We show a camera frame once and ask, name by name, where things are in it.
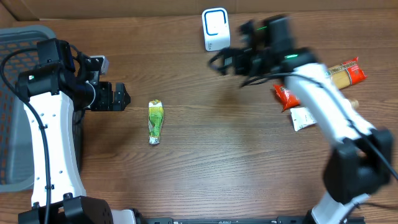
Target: wooden tabletop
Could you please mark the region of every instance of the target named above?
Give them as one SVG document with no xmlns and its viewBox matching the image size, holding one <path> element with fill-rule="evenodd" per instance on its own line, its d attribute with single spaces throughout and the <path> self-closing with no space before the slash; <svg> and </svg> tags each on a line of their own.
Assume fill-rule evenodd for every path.
<svg viewBox="0 0 398 224">
<path fill-rule="evenodd" d="M 277 13 L 229 15 L 238 25 Z M 359 113 L 398 136 L 398 11 L 291 13 L 299 47 L 327 66 L 359 57 L 368 79 L 343 90 Z M 305 215 L 325 193 L 322 173 L 330 147 L 313 126 L 295 132 L 272 82 L 239 89 L 243 77 L 221 77 L 206 63 L 200 16 L 135 17 L 42 24 L 87 55 L 110 61 L 104 81 L 124 82 L 124 112 L 87 112 L 81 179 L 87 195 L 113 209 L 138 208 L 145 217 L 265 218 Z M 158 146 L 148 144 L 147 105 L 162 100 Z M 394 162 L 398 147 L 394 146 Z M 32 192 L 0 195 L 0 223 L 30 209 Z M 371 200 L 397 205 L 396 181 Z M 363 207 L 368 223 L 396 223 L 398 213 Z"/>
</svg>

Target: white packet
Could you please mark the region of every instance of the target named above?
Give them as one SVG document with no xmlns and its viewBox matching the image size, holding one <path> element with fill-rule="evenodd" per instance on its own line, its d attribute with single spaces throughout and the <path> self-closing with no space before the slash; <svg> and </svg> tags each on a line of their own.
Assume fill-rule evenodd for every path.
<svg viewBox="0 0 398 224">
<path fill-rule="evenodd" d="M 358 102 L 354 101 L 353 103 L 350 102 L 350 100 L 344 99 L 344 106 L 352 106 L 355 108 Z M 294 131 L 317 123 L 308 108 L 291 108 L 290 112 L 292 113 Z"/>
</svg>

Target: green packet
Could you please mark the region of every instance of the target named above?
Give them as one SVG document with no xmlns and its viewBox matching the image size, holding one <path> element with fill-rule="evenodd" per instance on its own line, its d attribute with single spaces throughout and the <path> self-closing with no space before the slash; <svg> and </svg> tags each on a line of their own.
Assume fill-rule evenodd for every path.
<svg viewBox="0 0 398 224">
<path fill-rule="evenodd" d="M 149 102 L 148 107 L 149 144 L 159 144 L 164 117 L 163 104 L 160 100 L 154 100 Z"/>
</svg>

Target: red snack bag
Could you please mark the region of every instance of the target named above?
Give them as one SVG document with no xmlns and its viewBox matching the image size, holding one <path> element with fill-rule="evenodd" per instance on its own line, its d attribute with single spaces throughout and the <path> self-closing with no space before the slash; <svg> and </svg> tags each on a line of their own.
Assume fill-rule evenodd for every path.
<svg viewBox="0 0 398 224">
<path fill-rule="evenodd" d="M 274 85 L 276 95 L 279 96 L 284 105 L 284 110 L 300 105 L 300 100 L 283 85 Z"/>
<path fill-rule="evenodd" d="M 358 57 L 346 61 L 341 65 L 336 65 L 328 69 L 331 80 L 340 90 L 350 85 L 354 85 L 367 78 L 365 73 L 358 66 Z M 300 100 L 283 85 L 274 85 L 276 95 L 283 103 L 284 111 L 300 105 Z"/>
</svg>

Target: gray plastic bin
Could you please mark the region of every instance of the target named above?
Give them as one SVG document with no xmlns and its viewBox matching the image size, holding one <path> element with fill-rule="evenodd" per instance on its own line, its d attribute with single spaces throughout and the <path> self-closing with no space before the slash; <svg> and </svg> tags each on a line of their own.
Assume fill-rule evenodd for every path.
<svg viewBox="0 0 398 224">
<path fill-rule="evenodd" d="M 55 38 L 45 26 L 0 29 L 0 61 L 18 49 L 36 47 L 36 42 Z M 5 75 L 15 85 L 18 74 L 32 69 L 39 59 L 37 52 L 12 57 L 6 64 Z M 78 120 L 81 113 L 74 113 Z M 81 123 L 73 126 L 76 158 L 80 169 Z M 34 184 L 32 136 L 24 104 L 0 80 L 0 192 L 31 189 Z"/>
</svg>

